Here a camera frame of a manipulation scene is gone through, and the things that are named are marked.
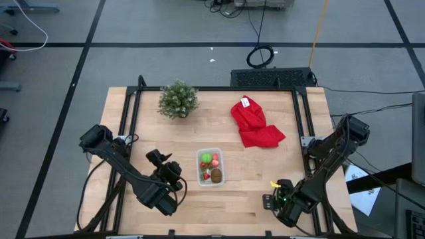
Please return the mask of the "black box with grille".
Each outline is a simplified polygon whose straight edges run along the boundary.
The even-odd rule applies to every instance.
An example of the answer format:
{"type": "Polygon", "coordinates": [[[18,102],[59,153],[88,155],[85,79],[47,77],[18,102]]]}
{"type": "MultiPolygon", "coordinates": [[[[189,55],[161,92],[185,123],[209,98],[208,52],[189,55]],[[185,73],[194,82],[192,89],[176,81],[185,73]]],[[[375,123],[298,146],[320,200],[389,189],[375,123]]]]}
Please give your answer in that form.
{"type": "Polygon", "coordinates": [[[234,87],[316,86],[316,79],[308,67],[232,70],[230,75],[230,85],[234,87]]]}

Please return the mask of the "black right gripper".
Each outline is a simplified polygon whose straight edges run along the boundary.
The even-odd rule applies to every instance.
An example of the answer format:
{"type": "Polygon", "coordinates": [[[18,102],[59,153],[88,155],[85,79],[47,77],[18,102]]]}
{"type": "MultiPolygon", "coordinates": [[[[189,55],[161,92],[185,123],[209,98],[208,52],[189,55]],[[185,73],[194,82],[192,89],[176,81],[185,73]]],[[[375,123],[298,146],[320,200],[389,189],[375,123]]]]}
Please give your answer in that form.
{"type": "Polygon", "coordinates": [[[278,205],[273,202],[275,200],[279,203],[285,203],[289,201],[290,195],[294,189],[294,185],[289,179],[278,179],[273,195],[262,195],[265,210],[271,210],[272,212],[278,211],[278,205]]]}

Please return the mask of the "black keyboard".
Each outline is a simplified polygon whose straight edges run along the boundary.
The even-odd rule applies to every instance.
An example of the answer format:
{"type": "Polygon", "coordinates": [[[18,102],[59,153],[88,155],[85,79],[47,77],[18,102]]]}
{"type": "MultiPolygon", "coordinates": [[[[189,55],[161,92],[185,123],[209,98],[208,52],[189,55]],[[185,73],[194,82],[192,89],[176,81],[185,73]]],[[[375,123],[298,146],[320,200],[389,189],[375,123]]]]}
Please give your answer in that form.
{"type": "Polygon", "coordinates": [[[425,213],[406,210],[407,239],[425,239],[425,213]]]}

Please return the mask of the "black metal table frame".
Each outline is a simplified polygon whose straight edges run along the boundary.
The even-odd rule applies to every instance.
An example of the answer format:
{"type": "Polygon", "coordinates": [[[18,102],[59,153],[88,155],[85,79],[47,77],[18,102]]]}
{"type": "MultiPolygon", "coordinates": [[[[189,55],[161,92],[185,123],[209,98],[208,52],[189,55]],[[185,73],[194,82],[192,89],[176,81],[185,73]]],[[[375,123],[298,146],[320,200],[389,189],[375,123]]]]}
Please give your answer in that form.
{"type": "Polygon", "coordinates": [[[158,113],[159,87],[110,88],[100,124],[114,135],[136,134],[131,164],[143,174],[154,167],[146,153],[158,149],[180,164],[188,187],[178,192],[181,205],[172,216],[143,206],[131,187],[113,202],[99,232],[143,236],[288,236],[327,229],[327,213],[318,208],[300,216],[295,228],[278,222],[262,205],[262,195],[272,191],[270,181],[302,179],[307,166],[301,154],[303,135],[326,136],[332,132],[325,93],[321,88],[232,88],[202,86],[198,108],[183,119],[158,113]],[[266,121],[286,138],[277,148],[245,148],[230,110],[243,95],[257,102],[266,121]],[[219,148],[224,158],[225,182],[202,187],[197,180],[197,151],[219,148]]]}

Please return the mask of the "red cloth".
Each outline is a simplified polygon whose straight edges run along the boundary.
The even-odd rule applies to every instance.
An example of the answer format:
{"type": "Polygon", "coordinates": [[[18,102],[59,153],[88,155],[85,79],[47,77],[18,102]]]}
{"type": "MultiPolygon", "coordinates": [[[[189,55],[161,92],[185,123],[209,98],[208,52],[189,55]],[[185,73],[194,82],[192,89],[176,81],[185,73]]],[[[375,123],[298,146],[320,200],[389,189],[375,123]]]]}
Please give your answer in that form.
{"type": "Polygon", "coordinates": [[[275,125],[267,124],[262,107],[247,95],[233,105],[230,114],[245,148],[275,148],[286,138],[275,125]]]}

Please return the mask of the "artificial plant in black pot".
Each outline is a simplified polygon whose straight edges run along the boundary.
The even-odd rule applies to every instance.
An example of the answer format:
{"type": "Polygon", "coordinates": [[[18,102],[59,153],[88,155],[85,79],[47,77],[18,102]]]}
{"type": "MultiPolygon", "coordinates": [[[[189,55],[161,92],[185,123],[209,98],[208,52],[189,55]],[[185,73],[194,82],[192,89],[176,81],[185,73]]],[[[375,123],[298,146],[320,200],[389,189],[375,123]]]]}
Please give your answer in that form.
{"type": "Polygon", "coordinates": [[[160,89],[158,113],[170,119],[186,118],[199,106],[198,89],[182,80],[160,89]]]}

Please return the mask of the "black desk bar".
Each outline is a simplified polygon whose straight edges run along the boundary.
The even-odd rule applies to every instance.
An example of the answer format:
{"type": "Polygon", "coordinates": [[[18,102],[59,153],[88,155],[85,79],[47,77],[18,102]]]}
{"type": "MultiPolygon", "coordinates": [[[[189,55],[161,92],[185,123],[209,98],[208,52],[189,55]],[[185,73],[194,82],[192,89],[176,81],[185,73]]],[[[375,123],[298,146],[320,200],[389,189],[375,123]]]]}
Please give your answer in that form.
{"type": "Polygon", "coordinates": [[[368,174],[347,182],[349,194],[394,185],[398,179],[412,181],[412,163],[406,163],[379,173],[368,174]]]}

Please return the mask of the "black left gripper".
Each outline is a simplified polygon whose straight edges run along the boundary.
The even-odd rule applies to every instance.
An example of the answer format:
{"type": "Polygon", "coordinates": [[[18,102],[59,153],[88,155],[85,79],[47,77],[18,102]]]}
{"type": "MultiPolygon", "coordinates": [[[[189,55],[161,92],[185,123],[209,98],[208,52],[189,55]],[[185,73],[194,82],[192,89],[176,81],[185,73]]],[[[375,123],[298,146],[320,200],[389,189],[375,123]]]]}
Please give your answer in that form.
{"type": "Polygon", "coordinates": [[[172,156],[171,153],[164,155],[161,154],[158,149],[154,149],[146,153],[145,156],[150,163],[158,167],[156,169],[156,174],[164,183],[169,183],[175,191],[180,191],[183,188],[182,183],[179,181],[182,171],[180,165],[175,161],[162,164],[172,156]]]}

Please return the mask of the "clear plastic tupperware container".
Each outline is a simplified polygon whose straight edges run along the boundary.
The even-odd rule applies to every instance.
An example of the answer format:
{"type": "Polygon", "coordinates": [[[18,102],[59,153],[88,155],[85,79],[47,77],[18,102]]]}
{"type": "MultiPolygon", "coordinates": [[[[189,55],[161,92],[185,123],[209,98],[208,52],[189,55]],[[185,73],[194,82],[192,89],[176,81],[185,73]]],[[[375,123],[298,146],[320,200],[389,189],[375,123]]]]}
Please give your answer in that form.
{"type": "Polygon", "coordinates": [[[214,186],[220,186],[223,185],[225,182],[225,171],[224,171],[224,158],[222,156],[222,151],[219,148],[208,148],[208,149],[200,149],[197,151],[197,156],[196,156],[196,162],[197,162],[197,180],[200,186],[202,187],[214,187],[214,186]],[[202,153],[211,153],[212,155],[214,153],[218,154],[218,161],[219,161],[219,166],[218,167],[213,167],[212,164],[208,165],[205,168],[200,168],[200,156],[202,153]],[[222,182],[218,183],[218,184],[214,184],[211,182],[211,178],[204,180],[203,179],[203,174],[204,173],[208,173],[209,175],[211,175],[211,171],[215,168],[219,168],[222,171],[222,182]]]}

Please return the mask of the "white paper sheet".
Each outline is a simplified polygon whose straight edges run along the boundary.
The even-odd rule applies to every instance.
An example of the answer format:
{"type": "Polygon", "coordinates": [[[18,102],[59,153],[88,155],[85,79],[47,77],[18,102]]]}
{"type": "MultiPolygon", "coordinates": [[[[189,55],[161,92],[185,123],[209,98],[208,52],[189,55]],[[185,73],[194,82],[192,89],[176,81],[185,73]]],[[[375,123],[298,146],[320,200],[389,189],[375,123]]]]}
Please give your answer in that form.
{"type": "MultiPolygon", "coordinates": [[[[367,176],[367,172],[357,166],[350,165],[345,171],[345,181],[348,183],[352,180],[367,176]]],[[[375,201],[379,195],[380,187],[362,191],[359,193],[351,193],[351,205],[364,215],[369,216],[375,205],[375,201]]]]}

